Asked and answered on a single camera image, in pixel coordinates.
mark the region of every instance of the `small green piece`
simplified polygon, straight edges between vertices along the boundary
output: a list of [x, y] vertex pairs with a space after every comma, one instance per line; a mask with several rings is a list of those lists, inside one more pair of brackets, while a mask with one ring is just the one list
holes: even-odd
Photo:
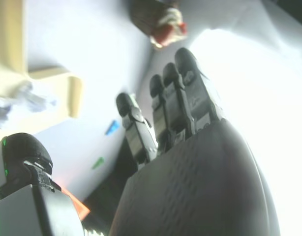
[[100, 157], [98, 159], [98, 161], [92, 166], [92, 170], [96, 169], [97, 167], [99, 167], [100, 165], [102, 165], [104, 163], [104, 158]]

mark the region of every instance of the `yellow tray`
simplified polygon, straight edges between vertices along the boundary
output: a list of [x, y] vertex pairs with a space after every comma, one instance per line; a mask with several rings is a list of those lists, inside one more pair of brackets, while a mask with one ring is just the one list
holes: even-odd
[[82, 80], [64, 68], [28, 72], [24, 9], [24, 0], [0, 0], [0, 96], [11, 96], [23, 81], [33, 81], [50, 87], [59, 105], [56, 111], [17, 121], [17, 129], [0, 130], [0, 140], [18, 132], [34, 134], [77, 117], [83, 96]]

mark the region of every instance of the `blue object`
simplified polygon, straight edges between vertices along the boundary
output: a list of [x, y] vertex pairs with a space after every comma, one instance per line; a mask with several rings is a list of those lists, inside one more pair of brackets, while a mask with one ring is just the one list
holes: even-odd
[[105, 135], [110, 135], [114, 133], [116, 130], [118, 130], [119, 127], [120, 124], [116, 120], [114, 120], [110, 125], [110, 127], [108, 128], [108, 130], [106, 131]]

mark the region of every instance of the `textured dot pattern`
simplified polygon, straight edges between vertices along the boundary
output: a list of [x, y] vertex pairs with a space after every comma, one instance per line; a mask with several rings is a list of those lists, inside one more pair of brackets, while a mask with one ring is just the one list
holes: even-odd
[[111, 236], [268, 236], [255, 161], [225, 120], [158, 157], [125, 187]]

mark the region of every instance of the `white surface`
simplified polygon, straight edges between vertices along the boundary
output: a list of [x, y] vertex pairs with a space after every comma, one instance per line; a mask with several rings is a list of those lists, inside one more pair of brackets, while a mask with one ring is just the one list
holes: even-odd
[[250, 143], [282, 236], [302, 236], [302, 26], [271, 2], [181, 2], [189, 38], [156, 52], [138, 96], [152, 120], [150, 78], [190, 47]]
[[[27, 0], [30, 70], [62, 64], [84, 79], [81, 117], [36, 137], [54, 162], [53, 178], [80, 200], [110, 172], [124, 138], [115, 99], [135, 92], [150, 56], [149, 39], [130, 22], [124, 0]], [[92, 170], [100, 158], [104, 164]]]

